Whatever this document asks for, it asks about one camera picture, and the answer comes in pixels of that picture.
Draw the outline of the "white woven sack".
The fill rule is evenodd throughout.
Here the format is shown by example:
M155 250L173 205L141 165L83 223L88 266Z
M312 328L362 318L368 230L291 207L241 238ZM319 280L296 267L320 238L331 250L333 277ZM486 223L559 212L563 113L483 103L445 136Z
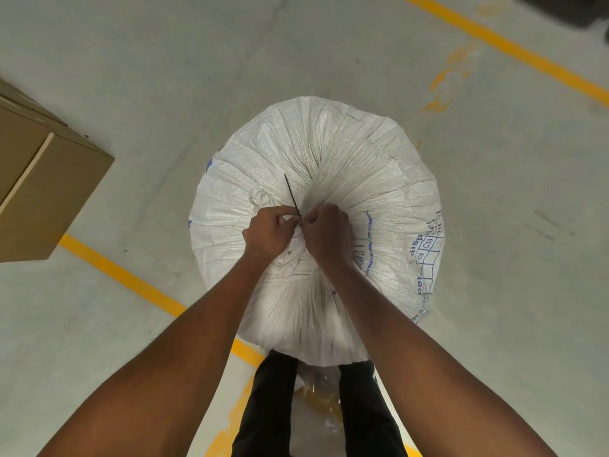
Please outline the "white woven sack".
M205 286L241 257L242 230L261 208L293 206L284 174L302 214L328 202L349 215L361 274L417 322L445 242L437 181L399 124L319 97L268 107L209 161L189 215ZM301 228L265 271L238 336L310 366L369 357Z

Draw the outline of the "person's right hand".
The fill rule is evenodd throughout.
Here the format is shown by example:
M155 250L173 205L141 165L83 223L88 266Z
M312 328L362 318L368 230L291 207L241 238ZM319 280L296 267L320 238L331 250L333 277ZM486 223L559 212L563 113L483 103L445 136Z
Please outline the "person's right hand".
M349 216L337 205L320 203L300 222L309 254L332 276L354 263L355 237Z

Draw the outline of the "person's leg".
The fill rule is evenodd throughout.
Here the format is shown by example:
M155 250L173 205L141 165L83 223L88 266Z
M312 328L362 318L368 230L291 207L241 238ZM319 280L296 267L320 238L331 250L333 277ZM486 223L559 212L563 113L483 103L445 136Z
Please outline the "person's leg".
M346 457L408 457L371 360L340 365Z
M297 359L274 350L259 365L231 457L291 457L297 368Z

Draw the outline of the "person's right leg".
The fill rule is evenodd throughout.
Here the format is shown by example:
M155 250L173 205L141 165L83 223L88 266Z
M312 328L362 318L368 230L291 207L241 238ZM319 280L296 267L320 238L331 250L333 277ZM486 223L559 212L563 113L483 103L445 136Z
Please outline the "person's right leg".
M371 360L340 365L346 457L408 457Z

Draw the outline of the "person's left leg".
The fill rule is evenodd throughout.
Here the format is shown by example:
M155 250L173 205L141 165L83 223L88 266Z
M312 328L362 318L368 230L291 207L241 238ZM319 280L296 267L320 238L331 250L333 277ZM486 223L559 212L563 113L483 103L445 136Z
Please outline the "person's left leg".
M274 350L259 365L231 457L291 457L297 368L297 359Z

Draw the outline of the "person's left forearm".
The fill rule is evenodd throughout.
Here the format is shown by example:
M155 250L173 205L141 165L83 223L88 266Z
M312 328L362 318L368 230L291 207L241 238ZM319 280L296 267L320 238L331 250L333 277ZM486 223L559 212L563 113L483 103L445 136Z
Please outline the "person's left forearm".
M37 457L186 457L245 308L272 258L247 251L201 299L103 382Z

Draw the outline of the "brown cardboard box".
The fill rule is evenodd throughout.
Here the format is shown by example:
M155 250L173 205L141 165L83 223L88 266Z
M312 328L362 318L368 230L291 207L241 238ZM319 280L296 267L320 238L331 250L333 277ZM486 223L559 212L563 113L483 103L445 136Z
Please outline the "brown cardboard box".
M114 161L0 77L0 263L48 259Z

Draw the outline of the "black cable tie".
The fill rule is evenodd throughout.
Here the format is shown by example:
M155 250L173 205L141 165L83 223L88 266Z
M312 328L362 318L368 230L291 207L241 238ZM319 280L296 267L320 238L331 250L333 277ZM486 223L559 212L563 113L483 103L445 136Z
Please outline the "black cable tie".
M286 183L286 185L287 185L287 189L288 189L288 192L289 192L289 194L290 194L290 197L291 197L291 200L292 200L293 206L294 206L294 208L295 208L295 210L296 210L296 212L297 212L297 215L298 215L299 217L302 217L302 214L301 214L300 209L299 209L299 207L298 207L298 204L297 204L297 202L296 202L296 199L295 199L295 196L294 196L294 194L293 194L293 190L292 190L291 184L290 184L290 182L289 182L289 179L288 179L288 177L287 177L287 174L284 174L284 178L285 178L285 183Z

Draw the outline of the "person's left hand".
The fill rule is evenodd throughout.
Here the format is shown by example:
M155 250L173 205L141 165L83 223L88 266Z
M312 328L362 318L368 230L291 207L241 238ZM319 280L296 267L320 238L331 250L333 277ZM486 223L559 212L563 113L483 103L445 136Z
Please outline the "person's left hand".
M288 247L290 239L282 239L273 231L271 207L261 208L242 231L245 251L242 260L256 266L267 266Z

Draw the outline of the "person's right forearm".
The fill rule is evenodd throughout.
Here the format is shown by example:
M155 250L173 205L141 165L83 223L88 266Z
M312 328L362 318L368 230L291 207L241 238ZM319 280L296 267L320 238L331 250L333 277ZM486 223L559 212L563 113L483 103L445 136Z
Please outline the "person's right forearm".
M422 457L558 457L498 394L339 259L323 267Z

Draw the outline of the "clear plastic bag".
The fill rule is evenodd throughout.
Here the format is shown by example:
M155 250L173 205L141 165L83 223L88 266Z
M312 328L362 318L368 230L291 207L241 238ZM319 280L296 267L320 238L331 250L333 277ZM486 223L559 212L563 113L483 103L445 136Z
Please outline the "clear plastic bag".
M299 362L292 400L291 457L346 457L337 366Z

